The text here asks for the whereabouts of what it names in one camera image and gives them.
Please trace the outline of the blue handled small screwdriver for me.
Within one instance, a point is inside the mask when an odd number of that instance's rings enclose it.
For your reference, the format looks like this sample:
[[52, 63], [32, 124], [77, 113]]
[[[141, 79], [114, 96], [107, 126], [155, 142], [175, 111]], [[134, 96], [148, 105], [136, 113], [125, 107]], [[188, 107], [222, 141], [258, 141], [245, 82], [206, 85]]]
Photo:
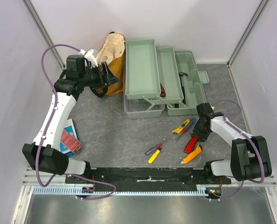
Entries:
[[191, 127], [193, 127], [193, 125], [194, 125], [195, 123], [196, 123], [196, 118], [192, 118], [192, 119], [190, 120], [190, 123], [184, 128], [184, 130], [183, 130], [181, 133], [178, 134], [178, 137], [177, 137], [177, 139], [176, 139], [174, 142], [177, 142], [178, 139], [179, 139], [184, 133], [186, 133]]

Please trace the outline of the red handled pliers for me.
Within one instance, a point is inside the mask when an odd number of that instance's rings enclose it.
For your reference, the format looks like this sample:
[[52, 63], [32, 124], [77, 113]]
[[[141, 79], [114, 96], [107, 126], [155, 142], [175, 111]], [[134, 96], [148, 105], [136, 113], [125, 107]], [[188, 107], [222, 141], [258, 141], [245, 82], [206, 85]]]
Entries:
[[186, 147], [184, 149], [184, 152], [186, 154], [189, 154], [189, 153], [191, 153], [194, 150], [195, 144], [197, 143], [198, 139], [199, 138], [197, 136], [195, 136], [195, 135], [192, 136], [192, 138], [187, 143], [187, 145], [186, 145]]

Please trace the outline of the orange utility knife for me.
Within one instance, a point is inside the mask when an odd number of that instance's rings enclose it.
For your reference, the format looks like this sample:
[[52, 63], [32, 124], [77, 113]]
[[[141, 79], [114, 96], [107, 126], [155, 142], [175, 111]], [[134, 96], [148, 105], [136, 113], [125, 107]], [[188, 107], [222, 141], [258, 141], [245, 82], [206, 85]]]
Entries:
[[197, 157], [199, 154], [202, 153], [202, 147], [201, 145], [197, 145], [195, 150], [192, 151], [191, 153], [189, 153], [181, 162], [180, 164], [187, 164], [189, 163], [190, 161], [192, 161], [195, 157]]

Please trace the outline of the yellow utility knife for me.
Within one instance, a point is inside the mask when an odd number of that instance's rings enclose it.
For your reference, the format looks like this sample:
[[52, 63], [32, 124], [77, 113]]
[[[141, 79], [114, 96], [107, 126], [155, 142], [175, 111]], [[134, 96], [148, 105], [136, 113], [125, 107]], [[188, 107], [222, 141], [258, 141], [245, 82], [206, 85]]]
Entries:
[[178, 128], [172, 131], [172, 134], [177, 135], [181, 133], [189, 123], [190, 123], [190, 119], [186, 119]]

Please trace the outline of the green toolbox with clear lid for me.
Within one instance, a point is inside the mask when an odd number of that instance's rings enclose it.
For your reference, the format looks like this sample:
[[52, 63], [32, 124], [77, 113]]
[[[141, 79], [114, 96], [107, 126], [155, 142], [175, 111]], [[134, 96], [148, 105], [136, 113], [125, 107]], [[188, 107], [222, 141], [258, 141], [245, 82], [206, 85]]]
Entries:
[[[158, 48], [155, 40], [127, 40], [124, 63], [124, 111], [129, 119], [161, 116], [194, 115], [196, 107], [207, 101], [204, 84], [209, 83], [206, 71], [197, 68], [190, 50], [176, 51], [173, 47]], [[179, 72], [185, 72], [184, 85], [187, 104]], [[160, 96], [160, 84], [166, 97]]]

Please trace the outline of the yellow handled screwdriver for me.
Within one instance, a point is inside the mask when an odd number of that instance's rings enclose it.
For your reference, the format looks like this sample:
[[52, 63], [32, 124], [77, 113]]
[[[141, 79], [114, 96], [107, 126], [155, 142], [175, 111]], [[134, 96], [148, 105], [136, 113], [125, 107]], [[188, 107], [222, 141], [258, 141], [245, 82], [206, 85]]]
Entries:
[[157, 149], [156, 152], [154, 152], [153, 155], [149, 158], [148, 163], [152, 164], [160, 152], [161, 152], [161, 150]]

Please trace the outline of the black hammer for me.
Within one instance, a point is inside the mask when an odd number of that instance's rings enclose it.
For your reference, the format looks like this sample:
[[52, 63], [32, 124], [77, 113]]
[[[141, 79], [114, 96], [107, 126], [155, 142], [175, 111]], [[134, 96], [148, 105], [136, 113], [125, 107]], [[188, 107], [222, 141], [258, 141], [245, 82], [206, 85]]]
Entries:
[[179, 72], [178, 75], [179, 75], [179, 79], [180, 79], [181, 90], [182, 90], [183, 97], [184, 97], [183, 100], [182, 100], [182, 103], [186, 105], [189, 100], [186, 99], [184, 77], [188, 77], [188, 74], [185, 73], [185, 72]]

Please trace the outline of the red utility knife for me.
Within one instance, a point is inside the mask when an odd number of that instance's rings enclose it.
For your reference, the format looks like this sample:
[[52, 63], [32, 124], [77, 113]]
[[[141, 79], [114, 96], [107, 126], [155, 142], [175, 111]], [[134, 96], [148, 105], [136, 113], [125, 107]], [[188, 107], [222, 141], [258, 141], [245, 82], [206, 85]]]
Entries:
[[165, 89], [164, 89], [162, 84], [160, 84], [160, 96], [162, 98], [166, 97], [166, 91], [165, 91]]

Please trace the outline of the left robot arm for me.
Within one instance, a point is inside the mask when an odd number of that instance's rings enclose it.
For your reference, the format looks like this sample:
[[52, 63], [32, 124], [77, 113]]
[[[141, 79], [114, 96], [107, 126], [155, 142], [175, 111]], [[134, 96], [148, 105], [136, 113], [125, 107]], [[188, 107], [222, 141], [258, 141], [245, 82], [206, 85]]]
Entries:
[[103, 97], [108, 86], [119, 82], [106, 62], [92, 66], [81, 55], [67, 57], [67, 68], [52, 84], [53, 96], [43, 125], [30, 144], [24, 144], [22, 153], [33, 170], [53, 175], [76, 174], [81, 183], [91, 180], [89, 163], [68, 157], [60, 151], [60, 141], [66, 121], [84, 88], [89, 87]]

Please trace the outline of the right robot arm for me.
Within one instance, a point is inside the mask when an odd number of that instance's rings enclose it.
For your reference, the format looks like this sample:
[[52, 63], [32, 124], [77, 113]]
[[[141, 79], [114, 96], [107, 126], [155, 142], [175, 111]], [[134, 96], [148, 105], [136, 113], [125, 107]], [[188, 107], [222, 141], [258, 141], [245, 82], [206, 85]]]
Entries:
[[178, 121], [167, 116], [111, 123], [110, 135], [106, 137], [107, 160], [116, 167], [141, 167], [151, 163], [166, 168], [181, 159], [182, 164], [203, 165], [202, 176], [210, 184], [224, 176], [239, 182], [262, 183], [271, 175], [264, 137], [244, 132], [229, 121], [228, 113], [216, 112], [215, 106], [209, 103], [199, 104], [196, 113], [197, 121], [189, 123], [182, 141], [170, 143], [168, 149], [156, 148], [150, 159], [146, 157], [146, 148], [170, 136]]

